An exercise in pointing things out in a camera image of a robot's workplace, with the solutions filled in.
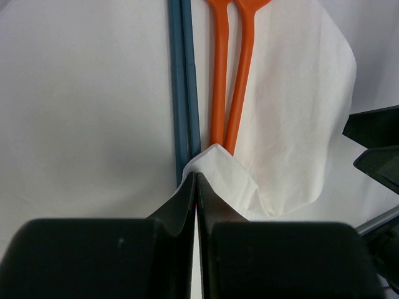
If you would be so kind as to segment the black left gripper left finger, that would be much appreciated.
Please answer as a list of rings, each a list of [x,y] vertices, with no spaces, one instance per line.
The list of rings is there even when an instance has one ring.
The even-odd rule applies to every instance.
[[[36,219],[1,262],[2,298],[188,298],[196,176],[144,219]]]

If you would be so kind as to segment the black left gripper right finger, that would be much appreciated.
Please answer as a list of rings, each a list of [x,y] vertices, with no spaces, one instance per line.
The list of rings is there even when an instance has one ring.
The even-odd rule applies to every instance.
[[[204,298],[383,298],[367,248],[339,222],[251,222],[196,179]]]

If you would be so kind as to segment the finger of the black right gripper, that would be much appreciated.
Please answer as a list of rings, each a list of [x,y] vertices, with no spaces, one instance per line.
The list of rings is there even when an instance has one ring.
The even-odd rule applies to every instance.
[[[398,105],[351,114],[343,135],[367,149],[398,146]]]
[[[364,151],[354,162],[355,168],[398,192],[398,147],[389,146]]]

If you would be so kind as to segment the white paper napkin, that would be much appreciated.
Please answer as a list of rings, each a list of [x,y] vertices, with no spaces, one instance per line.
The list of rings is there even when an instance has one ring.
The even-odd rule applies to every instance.
[[[203,153],[189,164],[245,218],[314,202],[356,61],[318,1],[272,1],[236,149],[209,145],[211,10],[191,3]],[[11,1],[1,11],[1,248],[30,219],[143,217],[176,189],[166,1]]]

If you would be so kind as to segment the orange plastic spoon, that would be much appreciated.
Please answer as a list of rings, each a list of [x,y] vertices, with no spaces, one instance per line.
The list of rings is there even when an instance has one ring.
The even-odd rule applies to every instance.
[[[255,16],[271,0],[236,1],[241,16],[241,50],[229,112],[224,148],[233,156],[239,133],[244,97],[255,39]]]

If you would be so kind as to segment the orange plastic fork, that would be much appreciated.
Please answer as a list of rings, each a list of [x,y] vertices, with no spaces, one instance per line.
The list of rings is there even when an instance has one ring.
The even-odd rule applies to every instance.
[[[223,144],[228,67],[229,21],[231,1],[208,1],[214,17],[214,74],[210,143]]]

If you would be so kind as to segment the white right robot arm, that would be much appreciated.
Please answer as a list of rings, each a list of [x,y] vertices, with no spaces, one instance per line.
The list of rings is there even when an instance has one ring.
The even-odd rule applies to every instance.
[[[343,135],[366,150],[353,166],[398,194],[398,106],[351,114]],[[357,227],[377,273],[398,293],[398,207]]]

